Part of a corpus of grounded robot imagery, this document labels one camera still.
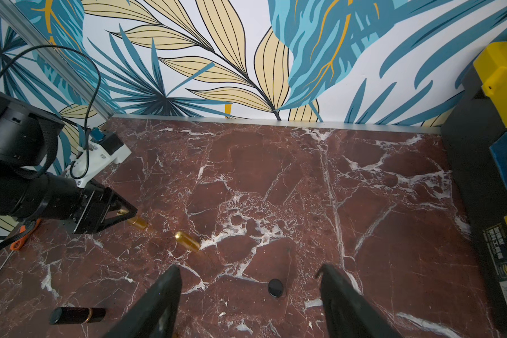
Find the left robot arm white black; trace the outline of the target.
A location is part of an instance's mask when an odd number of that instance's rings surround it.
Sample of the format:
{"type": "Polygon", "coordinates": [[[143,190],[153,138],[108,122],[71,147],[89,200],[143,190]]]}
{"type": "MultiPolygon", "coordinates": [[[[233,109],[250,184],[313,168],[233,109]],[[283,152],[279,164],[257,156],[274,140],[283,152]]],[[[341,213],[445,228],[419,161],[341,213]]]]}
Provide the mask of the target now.
{"type": "Polygon", "coordinates": [[[134,218],[137,209],[96,180],[78,187],[52,175],[59,134],[56,115],[0,92],[0,215],[33,229],[33,222],[61,221],[73,234],[95,234],[134,218]]]}

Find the gold lipstick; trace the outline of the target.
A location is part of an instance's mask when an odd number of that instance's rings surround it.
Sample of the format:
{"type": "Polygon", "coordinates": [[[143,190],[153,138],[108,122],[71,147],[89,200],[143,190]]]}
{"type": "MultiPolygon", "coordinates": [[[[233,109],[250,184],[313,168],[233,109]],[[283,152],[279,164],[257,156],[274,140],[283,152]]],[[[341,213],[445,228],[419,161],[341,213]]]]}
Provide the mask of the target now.
{"type": "Polygon", "coordinates": [[[199,252],[201,249],[200,243],[185,232],[176,232],[174,238],[179,245],[183,246],[185,249],[191,252],[199,252]]]}
{"type": "MultiPolygon", "coordinates": [[[[128,214],[129,211],[125,209],[117,211],[117,215],[128,215],[128,214]]],[[[125,222],[128,223],[129,225],[132,225],[134,228],[138,230],[146,230],[149,226],[148,222],[139,216],[128,218],[125,222]]]]}

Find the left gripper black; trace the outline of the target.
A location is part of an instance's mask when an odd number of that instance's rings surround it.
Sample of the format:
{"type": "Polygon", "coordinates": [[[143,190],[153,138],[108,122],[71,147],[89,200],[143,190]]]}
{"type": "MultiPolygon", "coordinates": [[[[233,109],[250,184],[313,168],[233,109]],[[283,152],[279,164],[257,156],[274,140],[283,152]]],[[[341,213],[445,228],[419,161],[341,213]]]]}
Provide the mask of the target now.
{"type": "Polygon", "coordinates": [[[95,234],[137,215],[137,209],[95,180],[83,189],[77,208],[65,221],[71,234],[95,234]]]}

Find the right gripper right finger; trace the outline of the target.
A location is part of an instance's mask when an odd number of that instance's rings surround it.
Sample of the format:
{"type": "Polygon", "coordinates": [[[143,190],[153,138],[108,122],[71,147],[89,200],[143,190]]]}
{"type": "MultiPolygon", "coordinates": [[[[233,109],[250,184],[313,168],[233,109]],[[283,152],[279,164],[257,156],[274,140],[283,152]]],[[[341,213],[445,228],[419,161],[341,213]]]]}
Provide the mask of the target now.
{"type": "Polygon", "coordinates": [[[330,337],[400,337],[390,324],[330,264],[316,273],[330,337]]]}

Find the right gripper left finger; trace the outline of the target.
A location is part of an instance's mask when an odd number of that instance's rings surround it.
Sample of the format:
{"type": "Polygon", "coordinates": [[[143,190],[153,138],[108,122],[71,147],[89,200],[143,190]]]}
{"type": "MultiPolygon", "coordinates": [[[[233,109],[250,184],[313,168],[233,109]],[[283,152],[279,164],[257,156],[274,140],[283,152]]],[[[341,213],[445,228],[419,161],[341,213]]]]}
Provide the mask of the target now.
{"type": "Polygon", "coordinates": [[[179,267],[170,266],[104,336],[172,338],[182,285],[179,267]]]}

